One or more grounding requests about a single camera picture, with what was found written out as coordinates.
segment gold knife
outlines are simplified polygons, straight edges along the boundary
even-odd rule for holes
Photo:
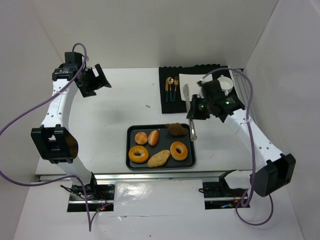
[[[168,91],[169,91],[169,78],[168,77],[166,80],[165,80],[165,91],[166,91],[166,94],[165,94],[165,102],[167,103],[168,102]]]

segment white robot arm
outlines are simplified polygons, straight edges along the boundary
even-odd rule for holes
[[[225,82],[216,79],[208,82],[199,81],[201,87],[200,97],[196,94],[192,96],[191,105],[187,104],[188,109],[187,118],[189,122],[193,120],[205,120],[214,115],[227,124],[234,133],[241,139],[245,147],[251,152],[252,142],[250,138],[248,122],[250,124],[255,157],[255,181],[254,191],[261,197],[265,197],[277,189],[287,185],[292,178],[295,168],[296,160],[291,155],[284,155],[258,128],[254,121],[249,117],[247,122],[245,106],[239,100],[236,91],[233,88],[233,82],[230,84],[231,88],[226,90]],[[185,99],[188,98],[188,86],[183,87],[183,94]],[[191,124],[191,132],[195,133],[194,125]],[[244,188],[251,187],[251,171],[233,171],[225,175],[224,179],[227,181],[230,188]]]
[[[64,55],[66,63],[60,65],[52,74],[52,95],[69,83],[84,61],[82,54],[77,52],[66,52]],[[78,142],[69,132],[69,115],[78,89],[83,97],[90,97],[96,95],[94,91],[101,87],[111,88],[100,65],[95,65],[95,68],[98,76],[95,76],[92,68],[83,69],[79,77],[52,100],[40,127],[31,131],[31,137],[41,157],[56,164],[68,176],[80,178],[89,194],[95,192],[97,181],[78,157]],[[82,191],[76,178],[72,178],[72,183],[72,188]]]

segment cutlery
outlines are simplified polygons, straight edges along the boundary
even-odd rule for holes
[[[188,113],[191,108],[188,84],[185,84],[182,90],[183,90],[183,95],[185,99],[186,112]],[[191,142],[193,142],[197,140],[197,134],[196,134],[195,124],[193,119],[189,119],[189,126],[190,126],[190,140]]]
[[[174,88],[174,95],[173,95],[173,102],[175,102],[176,101],[176,94],[177,94],[177,86],[178,86],[178,84],[179,84],[179,77],[178,76],[176,76],[175,78],[174,78],[174,85],[175,85],[175,88]]]
[[[168,102],[168,91],[169,91],[169,77],[165,80],[165,102]]]
[[[172,102],[173,99],[172,99],[171,85],[174,83],[174,79],[172,77],[168,77],[167,80],[168,80],[168,84],[170,86],[170,89],[169,89],[169,91],[170,91],[170,102]]]

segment white table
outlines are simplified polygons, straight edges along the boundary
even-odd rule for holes
[[[78,141],[79,157],[87,169],[95,174],[132,173],[126,166],[127,129],[132,125],[188,123],[186,113],[161,113],[158,68],[104,69],[104,73],[112,88],[104,87],[96,91],[97,96],[87,98],[78,91],[71,108],[69,131]],[[252,168],[251,154],[218,118],[195,121],[195,128],[195,166],[153,172]],[[40,159],[36,174],[63,171]]]
[[[135,191],[127,195],[129,201],[120,198],[113,212],[96,216],[92,232],[85,212],[66,211],[69,193],[59,185],[70,186],[70,182],[30,187],[14,240],[303,240],[286,187],[272,194],[274,214],[270,222],[253,227],[241,222],[234,209],[205,210],[203,196],[198,192],[201,182],[197,181],[170,180],[163,182],[169,187],[132,188]],[[152,199],[150,204],[140,201]],[[183,200],[182,206],[177,205],[179,200]],[[250,206],[239,210],[248,221],[264,221],[270,213],[268,197],[255,194]]]

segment black tray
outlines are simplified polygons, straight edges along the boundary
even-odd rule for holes
[[[182,127],[187,131],[185,136],[172,136],[164,124],[161,125],[134,125],[128,128],[126,135],[126,166],[131,170],[156,170],[156,169],[172,169],[172,168],[190,168],[196,163],[194,143],[190,141],[189,125],[183,123]],[[138,146],[135,142],[135,136],[138,132],[144,132],[149,135],[153,130],[159,131],[159,141],[155,146],[150,146],[148,143],[143,145],[149,151],[149,158],[162,150],[170,150],[173,142],[181,142],[188,149],[188,156],[183,161],[174,160],[172,156],[162,166],[148,167],[148,161],[144,163],[134,163],[129,159],[129,150],[134,146]]]

